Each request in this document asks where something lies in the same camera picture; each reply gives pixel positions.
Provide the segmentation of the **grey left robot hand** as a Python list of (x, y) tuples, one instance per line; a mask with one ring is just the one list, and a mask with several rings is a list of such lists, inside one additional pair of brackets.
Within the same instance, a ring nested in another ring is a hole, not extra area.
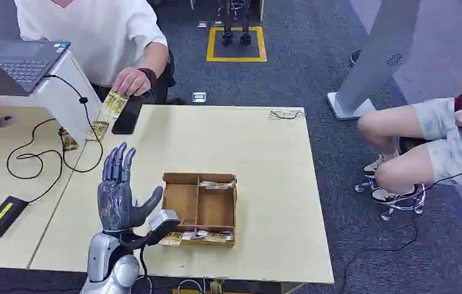
[(104, 233), (121, 232), (142, 226), (162, 199), (157, 186), (141, 206), (132, 201), (131, 165), (136, 149), (123, 142), (104, 161), (102, 180), (97, 187), (97, 207)]

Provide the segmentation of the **person's hand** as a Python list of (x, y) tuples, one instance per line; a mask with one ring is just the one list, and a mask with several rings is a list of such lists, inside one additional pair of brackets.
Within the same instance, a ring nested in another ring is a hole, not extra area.
[(117, 76), (112, 90), (120, 95), (141, 96), (151, 89), (151, 82), (144, 72), (127, 67)]

